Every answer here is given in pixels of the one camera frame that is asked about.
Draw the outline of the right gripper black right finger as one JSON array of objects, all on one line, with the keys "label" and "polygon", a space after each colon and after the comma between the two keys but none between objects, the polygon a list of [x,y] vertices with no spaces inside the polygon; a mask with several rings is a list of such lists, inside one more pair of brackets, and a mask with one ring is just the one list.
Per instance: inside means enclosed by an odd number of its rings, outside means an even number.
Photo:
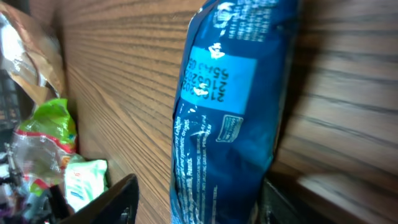
[{"label": "right gripper black right finger", "polygon": [[261,206],[257,222],[260,224],[333,224],[299,198],[279,189],[264,179]]}]

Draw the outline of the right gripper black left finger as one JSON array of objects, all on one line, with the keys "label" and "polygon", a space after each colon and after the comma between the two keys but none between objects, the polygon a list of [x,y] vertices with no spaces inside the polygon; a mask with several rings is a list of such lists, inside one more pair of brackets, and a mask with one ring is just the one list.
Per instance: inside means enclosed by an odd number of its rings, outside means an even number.
[{"label": "right gripper black left finger", "polygon": [[106,192],[59,224],[135,224],[139,202],[139,184],[128,174]]}]

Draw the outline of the teal wet wipes pack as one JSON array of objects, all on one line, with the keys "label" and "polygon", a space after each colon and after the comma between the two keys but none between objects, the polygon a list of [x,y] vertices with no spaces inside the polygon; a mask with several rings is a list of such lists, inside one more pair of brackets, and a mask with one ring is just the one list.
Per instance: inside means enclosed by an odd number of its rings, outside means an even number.
[{"label": "teal wet wipes pack", "polygon": [[107,191],[105,160],[86,161],[75,154],[65,169],[65,198],[74,212],[78,212]]}]

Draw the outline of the green clear snack bag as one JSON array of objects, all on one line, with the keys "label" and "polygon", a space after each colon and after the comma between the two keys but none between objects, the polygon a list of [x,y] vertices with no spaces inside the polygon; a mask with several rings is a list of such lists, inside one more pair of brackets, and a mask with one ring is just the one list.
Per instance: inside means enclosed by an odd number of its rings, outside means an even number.
[{"label": "green clear snack bag", "polygon": [[15,162],[27,190],[36,196],[63,182],[64,170],[76,153],[77,131],[67,104],[65,98],[45,102],[14,131]]}]

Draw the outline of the blue Oreo cookie pack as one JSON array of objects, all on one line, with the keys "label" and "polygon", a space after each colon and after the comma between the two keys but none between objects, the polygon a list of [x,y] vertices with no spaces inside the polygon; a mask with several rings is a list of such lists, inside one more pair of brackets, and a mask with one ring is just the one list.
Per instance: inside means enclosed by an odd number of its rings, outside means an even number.
[{"label": "blue Oreo cookie pack", "polygon": [[299,0],[207,1],[187,31],[172,130],[172,223],[251,223],[279,135]]}]

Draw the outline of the beige brown snack bag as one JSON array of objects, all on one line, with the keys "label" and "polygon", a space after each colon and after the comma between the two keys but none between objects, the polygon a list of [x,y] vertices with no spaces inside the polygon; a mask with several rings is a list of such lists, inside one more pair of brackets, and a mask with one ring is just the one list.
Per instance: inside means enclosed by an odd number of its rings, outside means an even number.
[{"label": "beige brown snack bag", "polygon": [[1,1],[1,68],[41,105],[65,93],[58,40],[32,17]]}]

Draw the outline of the grey plastic mesh basket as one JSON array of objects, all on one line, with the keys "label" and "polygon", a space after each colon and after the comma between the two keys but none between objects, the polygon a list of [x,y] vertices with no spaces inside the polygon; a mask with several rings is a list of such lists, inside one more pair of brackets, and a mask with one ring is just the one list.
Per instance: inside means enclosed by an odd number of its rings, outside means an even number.
[{"label": "grey plastic mesh basket", "polygon": [[21,120],[17,84],[1,70],[1,152],[5,152],[5,143],[11,141],[14,128]]}]

